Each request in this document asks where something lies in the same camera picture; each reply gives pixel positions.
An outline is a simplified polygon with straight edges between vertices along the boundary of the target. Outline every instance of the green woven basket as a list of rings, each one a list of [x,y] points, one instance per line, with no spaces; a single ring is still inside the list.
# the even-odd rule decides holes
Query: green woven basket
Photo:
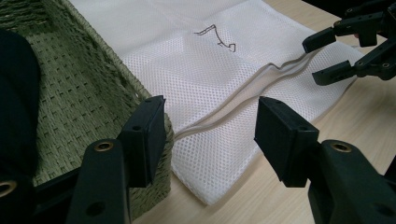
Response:
[[[40,166],[35,185],[78,168],[91,142],[117,137],[139,103],[150,97],[66,0],[1,0],[0,27],[23,35],[40,63]],[[170,190],[173,131],[167,116],[165,130],[166,145],[153,185],[130,192],[134,218]]]

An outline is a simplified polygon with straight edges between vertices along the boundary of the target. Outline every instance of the beige table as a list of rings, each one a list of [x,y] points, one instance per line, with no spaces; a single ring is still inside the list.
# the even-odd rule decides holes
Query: beige table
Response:
[[[281,13],[316,31],[336,17],[299,0],[267,0]],[[343,42],[359,45],[354,37]],[[314,125],[319,141],[338,139],[358,147],[384,174],[396,154],[396,78],[358,79]],[[218,203],[201,203],[173,175],[169,196],[134,223],[313,223],[307,188],[287,189],[264,156],[258,157]]]

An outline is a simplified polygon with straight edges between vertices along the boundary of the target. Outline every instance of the screw hole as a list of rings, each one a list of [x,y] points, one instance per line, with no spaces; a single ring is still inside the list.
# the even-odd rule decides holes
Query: screw hole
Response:
[[[14,191],[17,185],[17,182],[14,180],[0,182],[0,198],[7,196],[9,193]]]
[[[107,151],[110,150],[111,148],[113,148],[113,143],[111,142],[103,142],[103,143],[99,143],[98,145],[95,146],[95,150],[96,151]]]
[[[97,203],[92,203],[90,206],[88,206],[85,213],[90,217],[97,217],[101,215],[105,211],[105,209],[106,209],[106,204],[104,202],[97,202]]]
[[[394,217],[395,213],[386,205],[382,203],[375,203],[373,205],[375,211],[385,217]]]
[[[344,144],[340,144],[340,143],[332,144],[332,148],[337,151],[340,151],[340,152],[351,152],[352,151],[352,148],[350,148]]]

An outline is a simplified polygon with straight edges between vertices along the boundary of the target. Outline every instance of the black plastic part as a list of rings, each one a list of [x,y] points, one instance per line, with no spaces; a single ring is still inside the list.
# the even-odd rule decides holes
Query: black plastic part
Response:
[[[387,172],[384,177],[394,183],[396,183],[396,156],[393,158],[392,163],[390,164]]]
[[[332,218],[334,201],[329,190],[311,183],[308,190],[309,204],[316,224],[328,224]]]
[[[66,223],[130,223],[123,149],[103,139],[84,154]]]
[[[349,61],[338,63],[316,73],[312,76],[319,86],[327,86],[355,75]]]
[[[318,129],[284,103],[261,97],[254,140],[286,187],[304,187],[308,153],[318,144]]]
[[[31,223],[64,223],[78,180],[79,168],[35,188],[37,207]]]
[[[350,7],[359,6],[367,0],[304,0],[304,2],[311,4],[314,7],[318,7],[322,10],[332,13],[333,15],[343,18],[346,15],[346,11]]]
[[[165,144],[162,96],[140,104],[117,137],[129,163],[130,188],[145,188],[154,180]]]
[[[326,140],[319,160],[334,201],[330,223],[396,223],[395,193],[356,147]]]
[[[307,37],[303,41],[305,53],[312,52],[335,42],[335,35],[332,27],[322,30],[314,35]]]
[[[383,14],[376,12],[341,20],[334,24],[334,33],[338,36],[359,34],[361,47],[375,46],[376,34],[381,30]]]

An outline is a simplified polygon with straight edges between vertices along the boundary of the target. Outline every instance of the black marker drawing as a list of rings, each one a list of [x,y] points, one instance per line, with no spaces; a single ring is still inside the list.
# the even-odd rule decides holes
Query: black marker drawing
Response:
[[[229,49],[231,52],[235,52],[235,51],[236,51],[236,45],[235,45],[235,44],[226,45],[226,44],[220,39],[220,36],[219,36],[219,33],[218,33],[218,28],[216,27],[215,24],[213,24],[213,25],[207,27],[206,29],[204,29],[203,31],[201,31],[201,32],[199,32],[199,33],[195,33],[195,34],[196,34],[196,35],[205,35],[205,34],[207,34],[207,33],[208,33],[209,31],[211,31],[211,30],[215,30],[215,34],[216,34],[216,36],[218,37],[218,40],[219,40],[218,45],[220,45],[220,46],[222,46],[222,47],[225,47],[225,48]]]

